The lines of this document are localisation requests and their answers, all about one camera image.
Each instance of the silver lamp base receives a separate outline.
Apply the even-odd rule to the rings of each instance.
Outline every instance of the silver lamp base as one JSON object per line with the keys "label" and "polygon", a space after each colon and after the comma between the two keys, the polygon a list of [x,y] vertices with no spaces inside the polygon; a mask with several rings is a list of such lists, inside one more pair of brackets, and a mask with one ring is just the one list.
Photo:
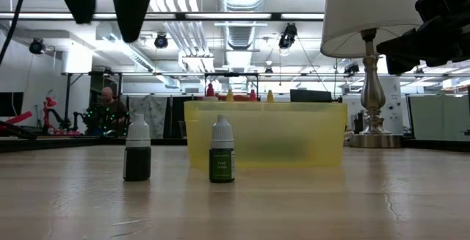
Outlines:
{"label": "silver lamp base", "polygon": [[392,134],[355,134],[350,138],[351,148],[401,148],[402,136]]}

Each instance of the white bottle cap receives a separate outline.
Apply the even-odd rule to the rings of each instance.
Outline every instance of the white bottle cap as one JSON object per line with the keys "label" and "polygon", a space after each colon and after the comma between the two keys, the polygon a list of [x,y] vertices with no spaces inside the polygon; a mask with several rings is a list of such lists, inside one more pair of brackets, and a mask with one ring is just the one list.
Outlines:
{"label": "white bottle cap", "polygon": [[129,126],[126,139],[128,148],[146,148],[150,146],[150,129],[143,114],[135,114],[134,122]]}
{"label": "white bottle cap", "polygon": [[224,115],[217,116],[217,122],[212,126],[212,148],[234,148],[232,126]]}

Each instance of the yellow translucent container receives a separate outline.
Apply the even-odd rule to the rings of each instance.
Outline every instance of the yellow translucent container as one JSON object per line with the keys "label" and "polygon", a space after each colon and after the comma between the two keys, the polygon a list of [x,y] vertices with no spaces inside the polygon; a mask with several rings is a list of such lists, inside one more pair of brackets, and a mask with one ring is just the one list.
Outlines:
{"label": "yellow translucent container", "polygon": [[206,169],[212,125],[232,125],[236,167],[339,166],[347,105],[187,101],[184,116],[192,167]]}

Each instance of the wooden table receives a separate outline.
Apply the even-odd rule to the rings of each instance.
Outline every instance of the wooden table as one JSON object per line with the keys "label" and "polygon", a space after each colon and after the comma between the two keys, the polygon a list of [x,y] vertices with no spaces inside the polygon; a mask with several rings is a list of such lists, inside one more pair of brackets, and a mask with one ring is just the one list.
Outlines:
{"label": "wooden table", "polygon": [[211,184],[185,147],[153,147],[122,180],[123,147],[0,154],[0,239],[470,239],[470,155],[346,149],[343,167],[241,170]]}

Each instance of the camera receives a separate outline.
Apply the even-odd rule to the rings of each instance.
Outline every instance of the camera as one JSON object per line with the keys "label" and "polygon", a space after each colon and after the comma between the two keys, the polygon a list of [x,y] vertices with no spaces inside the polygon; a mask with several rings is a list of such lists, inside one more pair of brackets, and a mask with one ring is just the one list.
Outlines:
{"label": "camera", "polygon": [[33,39],[32,43],[29,45],[29,52],[36,54],[36,55],[41,55],[44,54],[46,47],[43,44],[43,39],[41,38],[35,38]]}
{"label": "camera", "polygon": [[167,34],[160,33],[156,36],[155,42],[153,43],[156,48],[163,49],[168,46]]}
{"label": "camera", "polygon": [[279,40],[280,49],[289,49],[292,44],[295,42],[295,37],[297,36],[297,27],[295,23],[288,23],[287,27],[284,29],[281,39]]}
{"label": "camera", "polygon": [[344,67],[344,74],[347,74],[347,78],[354,76],[354,74],[359,73],[359,65],[356,62],[351,62]]}
{"label": "camera", "polygon": [[377,45],[390,74],[413,70],[419,60],[438,67],[470,59],[470,0],[418,0],[415,8],[424,21],[419,29]]}

